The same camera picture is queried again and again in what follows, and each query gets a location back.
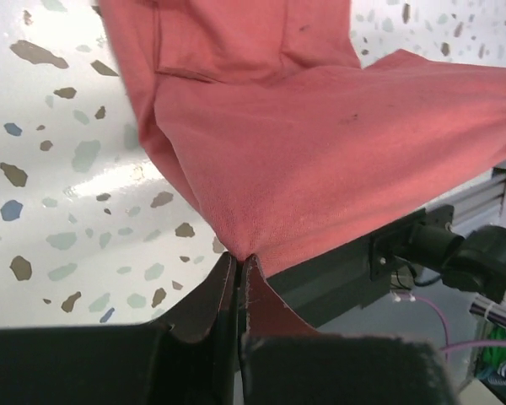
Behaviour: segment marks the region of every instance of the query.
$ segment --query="black cable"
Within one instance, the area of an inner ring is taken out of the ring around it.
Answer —
[[[414,279],[414,285],[417,287],[429,287],[430,285],[438,283],[440,280],[442,280],[442,274],[439,274],[438,276],[435,276],[429,280],[426,281],[418,281],[418,272],[416,271],[416,268],[409,262],[406,263],[406,266],[408,267],[409,272],[412,274],[412,278]]]

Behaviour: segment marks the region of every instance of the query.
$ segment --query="blue speckle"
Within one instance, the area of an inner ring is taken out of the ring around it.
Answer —
[[[0,213],[2,214],[2,219],[4,221],[14,221],[15,219],[19,219],[20,212],[23,210],[23,204],[16,200],[9,200],[0,208]]]
[[[106,323],[109,318],[112,316],[112,314],[114,313],[115,309],[114,308],[110,308],[100,319],[100,323]]]
[[[17,127],[17,125],[12,122],[8,122],[7,124],[3,124],[3,127],[6,128],[6,132],[9,135],[13,135],[14,137],[20,137],[20,134],[23,132],[22,129]]]

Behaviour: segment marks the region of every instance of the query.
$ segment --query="pink cloth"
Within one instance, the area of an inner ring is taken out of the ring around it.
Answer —
[[[140,142],[267,276],[506,159],[506,69],[361,69],[346,0],[100,0]]]

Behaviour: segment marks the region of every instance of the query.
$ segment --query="brown speckle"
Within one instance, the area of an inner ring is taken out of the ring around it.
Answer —
[[[457,24],[457,27],[455,27],[455,30],[454,30],[454,37],[455,38],[459,38],[461,36],[461,33],[463,32],[463,23],[458,23]]]
[[[406,24],[411,19],[411,5],[405,3],[403,6],[403,22]]]
[[[164,289],[156,289],[155,292],[153,293],[152,308],[155,308],[156,306],[161,304],[161,301],[163,301],[166,296],[167,293],[165,292]]]
[[[92,6],[92,9],[100,16],[102,17],[101,15],[101,8],[100,6]]]
[[[98,111],[95,113],[95,119],[96,120],[102,120],[103,118],[105,118],[105,114],[107,113],[107,111],[105,110],[105,106],[102,105]]]
[[[75,97],[77,90],[73,87],[64,87],[63,89],[54,90],[53,92],[58,97],[62,97],[63,99],[72,99]]]
[[[2,169],[3,174],[8,178],[9,182],[16,187],[24,187],[26,186],[26,181],[28,180],[28,175],[24,170],[19,169],[15,165],[8,165],[7,163],[2,162],[0,164],[0,169]]]
[[[151,208],[162,207],[165,204],[170,203],[174,197],[175,196],[173,196],[170,192],[161,192],[160,194],[158,194],[153,198],[150,207]]]
[[[62,302],[62,305],[60,305],[62,311],[64,312],[73,311],[73,308],[75,307],[75,302],[77,302],[77,300],[81,298],[81,296],[82,296],[81,292],[77,291],[75,294],[67,297],[67,299],[64,302]]]
[[[176,228],[175,233],[179,238],[192,238],[195,236],[195,230],[187,222]]]
[[[104,192],[102,194],[99,194],[99,196],[96,196],[97,201],[107,201],[110,198],[110,194],[108,192]]]
[[[212,250],[214,253],[221,254],[225,251],[225,246],[219,241],[219,239],[214,236],[212,241]]]
[[[51,141],[43,141],[40,143],[40,150],[43,152],[48,152],[52,148],[52,142]]]
[[[449,44],[443,42],[442,46],[440,47],[440,51],[445,57],[447,57],[449,55]]]
[[[26,25],[32,25],[32,14],[30,14],[28,10],[23,11],[23,20]]]
[[[34,65],[49,63],[59,69],[69,68],[69,65],[63,57],[57,57],[53,55],[51,51],[26,40],[18,40],[12,44],[9,49],[11,49],[13,53],[21,59],[24,59]]]
[[[118,73],[105,65],[102,61],[93,61],[90,65],[102,76],[118,76]]]
[[[32,277],[32,265],[22,256],[14,257],[9,268],[13,270],[13,274],[18,281],[30,280]]]

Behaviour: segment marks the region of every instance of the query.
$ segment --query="white speckled wall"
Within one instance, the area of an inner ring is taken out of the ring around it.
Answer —
[[[359,0],[352,36],[506,67],[506,0]],[[139,148],[94,2],[0,0],[0,327],[145,321],[221,251]]]

